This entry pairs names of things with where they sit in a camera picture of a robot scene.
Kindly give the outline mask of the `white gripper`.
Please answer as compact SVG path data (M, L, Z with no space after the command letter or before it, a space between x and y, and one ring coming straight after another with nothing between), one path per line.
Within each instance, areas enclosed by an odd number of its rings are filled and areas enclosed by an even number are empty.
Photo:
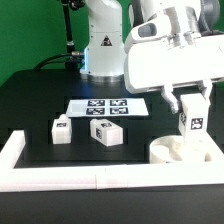
M196 85L210 99L212 81L224 79L224 35L198 38L193 45L170 48L162 41L134 44L124 69L126 89L134 93L158 91L171 112L179 112L173 87Z

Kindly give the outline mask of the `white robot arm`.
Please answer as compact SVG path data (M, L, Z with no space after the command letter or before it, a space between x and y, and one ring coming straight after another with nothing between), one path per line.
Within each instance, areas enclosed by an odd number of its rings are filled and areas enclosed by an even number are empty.
M89 44L81 77L123 79L130 93L159 91L173 112L175 88L198 86L205 98L224 81L224 32L215 31L219 0L131 0L131 31L121 34L117 0L85 0Z

